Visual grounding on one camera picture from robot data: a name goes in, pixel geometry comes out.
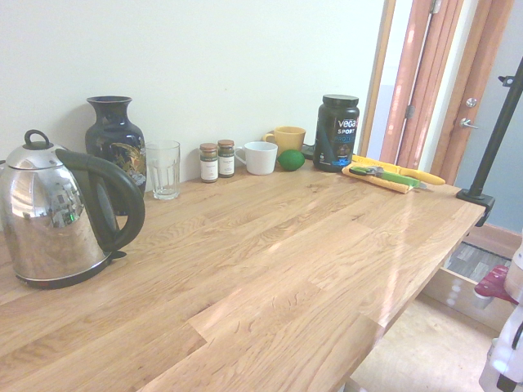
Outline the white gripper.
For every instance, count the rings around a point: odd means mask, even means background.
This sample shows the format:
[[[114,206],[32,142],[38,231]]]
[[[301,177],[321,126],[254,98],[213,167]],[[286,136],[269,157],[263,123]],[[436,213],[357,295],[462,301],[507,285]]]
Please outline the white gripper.
[[[481,373],[483,391],[522,391],[522,307],[517,306],[493,339]]]

